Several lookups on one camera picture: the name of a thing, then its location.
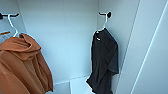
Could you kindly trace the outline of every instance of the white wall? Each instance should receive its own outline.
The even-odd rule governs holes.
[[[0,0],[0,13],[20,14],[20,10],[16,0]],[[18,17],[11,17],[11,21],[13,25],[18,29],[19,33],[21,32],[26,33],[21,15],[19,15]],[[0,19],[0,33],[7,31],[10,31],[11,33],[8,34],[7,37],[4,36],[4,39],[2,38],[2,36],[0,36],[1,37],[0,43],[3,42],[5,39],[13,36],[15,33],[15,30],[10,26],[7,17],[4,17],[3,19]]]
[[[121,72],[128,42],[132,32],[139,0],[99,0],[99,11],[102,13],[112,12],[106,28],[115,38],[119,46],[119,69]],[[105,21],[105,16],[98,15],[98,29]],[[115,93],[120,74],[115,75],[112,81],[112,90]]]
[[[88,91],[89,87],[85,81],[91,73],[90,50],[97,28],[98,1],[17,1],[27,33],[41,45],[51,69],[55,85],[53,94],[89,94],[83,91]],[[67,91],[57,91],[61,87]],[[72,91],[79,87],[83,90]]]
[[[132,94],[168,94],[168,2],[153,35]]]
[[[164,79],[164,77],[159,76],[165,74],[162,73],[161,75],[158,75],[157,73],[153,73],[151,70],[154,70],[154,66],[151,65],[158,63],[155,61],[156,58],[159,58],[158,61],[164,59],[163,66],[155,66],[156,72],[157,70],[164,68],[167,59],[166,57],[158,57],[158,55],[161,55],[160,52],[158,55],[152,54],[155,53],[154,49],[158,50],[156,49],[158,45],[154,43],[155,45],[152,44],[153,47],[150,46],[151,48],[149,48],[149,45],[151,44],[153,35],[158,27],[166,2],[167,0],[140,0],[116,94],[158,94],[154,92],[154,89],[156,87],[160,88],[160,85],[153,85],[153,81],[156,81],[155,83],[159,83],[159,78]]]

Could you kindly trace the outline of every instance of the clothes hanger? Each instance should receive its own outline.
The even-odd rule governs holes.
[[[102,14],[102,13],[99,12],[99,14],[100,14],[100,15],[105,15],[105,16],[106,16],[106,17],[105,17],[106,20],[105,20],[105,22],[104,22],[104,24],[103,24],[103,27],[102,27],[103,30],[104,30],[104,29],[106,28],[107,19],[111,17],[111,12],[109,12],[109,13],[104,13],[104,14]]]
[[[8,21],[9,21],[11,27],[13,27],[15,29],[15,34],[13,35],[13,37],[15,37],[18,34],[18,30],[16,29],[16,27],[13,26],[10,17],[11,17],[11,14],[8,14]]]
[[[19,13],[15,14],[15,15],[10,15],[10,17],[17,17],[17,16],[19,16]],[[8,15],[4,15],[4,14],[0,13],[0,20],[2,20],[3,17],[8,17]]]

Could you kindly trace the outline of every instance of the hanger hook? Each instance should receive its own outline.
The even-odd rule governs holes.
[[[10,16],[11,16],[11,14],[8,14],[8,21],[9,21],[11,27],[13,27],[13,28],[15,29],[15,34],[13,35],[13,37],[15,37],[15,36],[17,35],[18,31],[17,31],[17,29],[13,26],[12,21],[11,21],[11,19],[10,19]]]
[[[103,13],[103,14],[99,12],[99,14],[100,14],[100,15],[107,15],[108,18],[111,17],[111,12],[109,12],[109,13]]]

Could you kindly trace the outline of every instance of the closet wall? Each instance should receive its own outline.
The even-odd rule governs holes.
[[[20,13],[16,0],[0,0],[0,13],[1,14]],[[19,15],[18,17],[12,17],[11,21],[13,25],[18,29],[19,32],[26,33],[21,15]],[[0,43],[3,42],[5,39],[8,39],[9,37],[13,36],[15,33],[15,29],[13,29],[10,26],[7,17],[4,17],[3,19],[0,19],[0,33],[8,32],[8,31],[10,31],[11,33],[0,36]]]
[[[41,45],[53,74],[53,94],[92,94],[85,81],[91,73],[98,0],[17,2],[26,31]]]
[[[140,0],[116,94],[168,93],[166,3]]]

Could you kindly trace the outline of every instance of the hanging clothes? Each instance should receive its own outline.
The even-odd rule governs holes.
[[[9,39],[11,36],[12,34],[8,32],[0,33],[0,44],[4,42],[6,39]]]
[[[53,80],[41,47],[26,34],[0,44],[1,94],[45,94],[53,91]]]
[[[111,77],[118,74],[118,45],[105,28],[95,32],[91,48],[92,73],[87,83],[96,94],[113,94]]]

